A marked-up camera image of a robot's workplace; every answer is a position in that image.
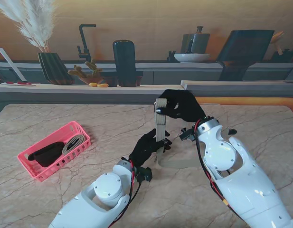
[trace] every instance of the small plant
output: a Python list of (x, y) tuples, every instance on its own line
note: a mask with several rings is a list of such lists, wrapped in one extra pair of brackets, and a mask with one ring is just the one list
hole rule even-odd
[(102, 69), (97, 68), (95, 64), (95, 60), (92, 59), (91, 62), (85, 62), (85, 65), (88, 66), (89, 69), (91, 69), (93, 72), (92, 74), (86, 74), (82, 71), (82, 68), (80, 66), (75, 65), (74, 70), (69, 70), (68, 74), (75, 75), (80, 78), (99, 78), (102, 80), (102, 77), (100, 75), (100, 72), (102, 72)]
[(0, 0), (0, 12), (17, 23), (19, 31), (41, 52), (49, 52), (54, 28), (55, 0)]

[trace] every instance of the black vase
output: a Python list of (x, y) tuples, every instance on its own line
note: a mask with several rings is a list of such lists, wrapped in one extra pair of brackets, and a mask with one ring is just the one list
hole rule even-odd
[(130, 40), (113, 42), (113, 55), (121, 87), (136, 87), (135, 45)]
[(44, 77), (54, 85), (72, 85), (75, 81), (57, 53), (38, 53)]

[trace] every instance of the pink plastic basket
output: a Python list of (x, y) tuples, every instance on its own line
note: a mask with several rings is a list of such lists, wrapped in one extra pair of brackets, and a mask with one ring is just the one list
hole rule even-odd
[[(85, 136), (85, 141), (74, 148), (71, 152), (66, 155), (61, 155), (53, 164), (48, 167), (42, 167), (36, 161), (28, 161), (28, 156), (43, 147), (50, 145), (55, 142), (64, 142), (67, 143), (72, 137), (77, 134), (82, 134)], [(18, 155), (19, 162), (24, 166), (24, 168), (29, 172), (29, 174), (42, 182), (47, 179), (50, 175), (61, 169), (64, 165), (66, 165), (70, 160), (74, 159), (88, 147), (90, 147), (90, 137), (86, 134), (83, 128), (76, 122), (72, 121), (65, 126), (61, 127), (57, 131), (53, 132), (46, 138), (37, 142), (33, 146), (24, 150)]]

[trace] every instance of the cactus decoration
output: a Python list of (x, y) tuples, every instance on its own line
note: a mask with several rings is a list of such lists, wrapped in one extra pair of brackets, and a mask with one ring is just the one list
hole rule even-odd
[(92, 79), (96, 83), (101, 82), (103, 78), (101, 77), (100, 72), (103, 70), (97, 68), (95, 60), (92, 59), (91, 62), (85, 62), (85, 65), (93, 71), (92, 74), (86, 74), (82, 71), (82, 68), (77, 65), (74, 66), (74, 70), (69, 70), (68, 74), (78, 76), (84, 82), (86, 82), (86, 80), (84, 80), (85, 78)]

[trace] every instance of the black cloth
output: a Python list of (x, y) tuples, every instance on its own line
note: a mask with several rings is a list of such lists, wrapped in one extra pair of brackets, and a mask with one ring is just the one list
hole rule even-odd
[(48, 167), (61, 156), (63, 148), (63, 142), (54, 142), (30, 154), (28, 160), (36, 160), (42, 167)]
[(143, 135), (138, 140), (133, 152), (129, 155), (129, 160), (132, 160), (135, 167), (142, 166), (151, 156), (151, 153), (156, 152), (159, 148), (165, 147), (165, 150), (170, 149), (171, 141), (168, 139), (156, 142), (156, 129), (152, 129), (147, 134)]
[(194, 95), (187, 90), (167, 89), (159, 98), (167, 99), (167, 107), (159, 108), (160, 112), (157, 112), (159, 114), (175, 119), (181, 118), (186, 122), (196, 122), (206, 117)]

